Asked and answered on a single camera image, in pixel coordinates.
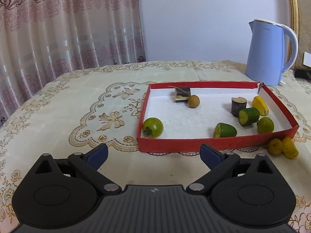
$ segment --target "pink patterned curtain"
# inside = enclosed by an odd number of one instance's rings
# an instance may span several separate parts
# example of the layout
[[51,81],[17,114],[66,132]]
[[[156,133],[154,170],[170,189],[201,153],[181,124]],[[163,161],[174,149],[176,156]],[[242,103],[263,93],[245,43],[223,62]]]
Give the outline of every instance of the pink patterned curtain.
[[141,61],[138,0],[0,0],[1,123],[63,73]]

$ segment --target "gold picture frame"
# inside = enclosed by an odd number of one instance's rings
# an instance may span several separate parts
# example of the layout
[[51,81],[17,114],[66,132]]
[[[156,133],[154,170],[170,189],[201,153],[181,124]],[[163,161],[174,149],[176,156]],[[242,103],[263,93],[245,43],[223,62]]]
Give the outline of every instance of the gold picture frame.
[[[299,6],[298,6],[298,0],[289,0],[290,5],[290,27],[296,32],[298,41],[299,41]],[[290,48],[288,49],[288,55],[287,60],[289,60],[292,53],[292,44],[290,44]]]

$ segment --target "logo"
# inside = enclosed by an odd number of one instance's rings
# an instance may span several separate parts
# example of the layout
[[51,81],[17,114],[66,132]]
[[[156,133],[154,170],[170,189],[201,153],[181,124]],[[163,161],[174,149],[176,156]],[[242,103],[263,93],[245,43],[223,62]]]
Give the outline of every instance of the logo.
[[159,189],[157,189],[156,187],[154,187],[153,189],[150,189],[150,191],[153,192],[153,193],[155,194],[156,192],[159,191]]

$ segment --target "cut cucumber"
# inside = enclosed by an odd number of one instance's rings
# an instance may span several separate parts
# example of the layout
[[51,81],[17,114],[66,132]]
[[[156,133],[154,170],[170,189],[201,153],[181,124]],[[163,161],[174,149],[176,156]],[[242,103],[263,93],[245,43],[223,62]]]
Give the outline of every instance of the cut cucumber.
[[242,109],[238,113],[238,122],[240,125],[245,126],[256,123],[259,119],[260,113],[256,108]]
[[214,130],[214,138],[235,137],[236,128],[227,123],[218,123]]

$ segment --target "lace tablecloth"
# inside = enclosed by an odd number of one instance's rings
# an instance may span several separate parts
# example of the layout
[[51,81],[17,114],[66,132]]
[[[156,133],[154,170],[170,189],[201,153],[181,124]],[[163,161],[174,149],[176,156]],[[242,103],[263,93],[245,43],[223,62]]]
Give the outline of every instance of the lace tablecloth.
[[[87,152],[101,142],[109,157],[99,171],[124,187],[126,184],[185,187],[209,169],[197,153],[146,154],[135,138],[149,83],[176,81],[250,81],[245,64],[222,62],[145,62],[74,71],[49,83],[21,106],[0,129],[0,231],[18,225],[12,195],[30,167],[44,153],[66,158]],[[286,85],[271,90],[292,112],[300,127],[294,140],[299,156],[270,158],[293,189],[297,204],[290,225],[311,232],[311,123],[310,88],[301,86],[292,71]],[[254,157],[266,147],[236,149]]]

